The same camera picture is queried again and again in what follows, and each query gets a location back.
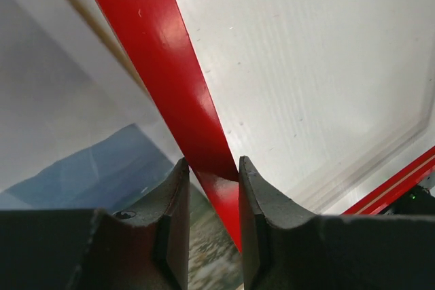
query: red strip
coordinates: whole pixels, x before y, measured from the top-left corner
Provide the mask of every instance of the red strip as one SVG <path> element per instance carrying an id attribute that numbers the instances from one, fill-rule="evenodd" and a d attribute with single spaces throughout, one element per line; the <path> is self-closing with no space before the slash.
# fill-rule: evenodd
<path id="1" fill-rule="evenodd" d="M 435 170 L 435 147 L 392 176 L 343 214 L 378 214 Z"/>
<path id="2" fill-rule="evenodd" d="M 97 3 L 240 249 L 238 184 L 221 179 L 236 181 L 237 168 L 177 3 Z"/>

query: blue surface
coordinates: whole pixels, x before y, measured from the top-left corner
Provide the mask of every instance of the blue surface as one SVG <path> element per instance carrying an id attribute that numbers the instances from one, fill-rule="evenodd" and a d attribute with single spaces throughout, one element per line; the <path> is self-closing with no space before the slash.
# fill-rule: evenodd
<path id="1" fill-rule="evenodd" d="M 125 208 L 173 164 L 132 124 L 0 193 L 0 209 Z"/>

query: white surface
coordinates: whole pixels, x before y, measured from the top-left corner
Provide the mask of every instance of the white surface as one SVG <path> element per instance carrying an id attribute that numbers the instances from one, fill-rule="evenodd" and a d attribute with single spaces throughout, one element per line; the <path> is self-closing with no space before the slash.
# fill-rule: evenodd
<path id="1" fill-rule="evenodd" d="M 49 41 L 41 43 L 41 54 L 30 53 L 34 59 L 14 51 L 25 39 L 42 39 L 21 17 L 8 20 L 9 11 L 1 8 L 2 18 L 14 23 L 2 25 L 7 31 L 0 43 L 0 190 L 132 123 L 172 162 L 181 158 L 154 104 L 66 0 L 14 1 L 59 51 Z M 84 74 L 74 75 L 78 71 Z"/>
<path id="2" fill-rule="evenodd" d="M 433 0 L 177 2 L 234 158 L 309 209 L 340 213 L 432 146 Z"/>

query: red edge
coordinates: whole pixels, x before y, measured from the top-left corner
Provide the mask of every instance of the red edge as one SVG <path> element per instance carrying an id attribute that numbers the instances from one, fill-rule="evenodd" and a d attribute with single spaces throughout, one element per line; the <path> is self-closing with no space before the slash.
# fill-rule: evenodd
<path id="1" fill-rule="evenodd" d="M 241 249 L 237 168 L 175 0 L 96 0 Z"/>
<path id="2" fill-rule="evenodd" d="M 378 214 L 435 170 L 435 147 L 396 173 L 343 214 Z"/>

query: red frame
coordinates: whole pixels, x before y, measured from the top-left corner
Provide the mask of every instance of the red frame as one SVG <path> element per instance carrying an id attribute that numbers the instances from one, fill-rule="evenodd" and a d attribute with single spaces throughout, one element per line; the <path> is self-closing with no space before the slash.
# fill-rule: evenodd
<path id="1" fill-rule="evenodd" d="M 97 0 L 241 249 L 237 168 L 175 0 Z M 435 169 L 435 147 L 345 211 L 377 214 Z"/>

